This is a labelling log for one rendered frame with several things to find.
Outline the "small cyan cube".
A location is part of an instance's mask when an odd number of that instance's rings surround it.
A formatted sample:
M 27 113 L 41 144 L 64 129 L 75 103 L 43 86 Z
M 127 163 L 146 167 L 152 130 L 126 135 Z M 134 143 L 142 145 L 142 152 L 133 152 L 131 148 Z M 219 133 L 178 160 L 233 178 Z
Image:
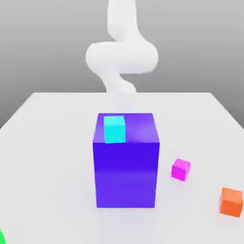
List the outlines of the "small cyan cube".
M 103 125 L 105 143 L 126 142 L 125 119 L 122 115 L 104 116 Z

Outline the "small magenta cube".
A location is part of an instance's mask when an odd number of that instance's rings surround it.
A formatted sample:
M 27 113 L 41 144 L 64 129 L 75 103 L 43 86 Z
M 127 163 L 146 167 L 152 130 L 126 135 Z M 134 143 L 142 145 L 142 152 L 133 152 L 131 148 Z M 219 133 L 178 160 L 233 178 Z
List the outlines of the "small magenta cube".
M 171 177 L 185 182 L 190 172 L 191 163 L 182 159 L 176 159 L 172 165 Z

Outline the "small orange cube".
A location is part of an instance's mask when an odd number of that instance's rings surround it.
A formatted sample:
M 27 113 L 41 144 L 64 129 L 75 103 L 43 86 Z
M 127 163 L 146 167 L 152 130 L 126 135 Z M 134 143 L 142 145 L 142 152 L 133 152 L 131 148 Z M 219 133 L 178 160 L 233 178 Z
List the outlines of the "small orange cube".
M 219 212 L 221 214 L 240 217 L 243 204 L 244 201 L 242 191 L 225 187 L 222 188 L 219 201 Z

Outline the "large blue box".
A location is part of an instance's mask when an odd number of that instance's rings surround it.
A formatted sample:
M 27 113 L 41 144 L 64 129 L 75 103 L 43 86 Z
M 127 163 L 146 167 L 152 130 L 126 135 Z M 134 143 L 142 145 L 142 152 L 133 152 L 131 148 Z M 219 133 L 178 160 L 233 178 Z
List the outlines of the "large blue box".
M 124 143 L 105 143 L 99 113 L 92 147 L 98 208 L 155 206 L 160 140 L 152 113 L 123 114 Z

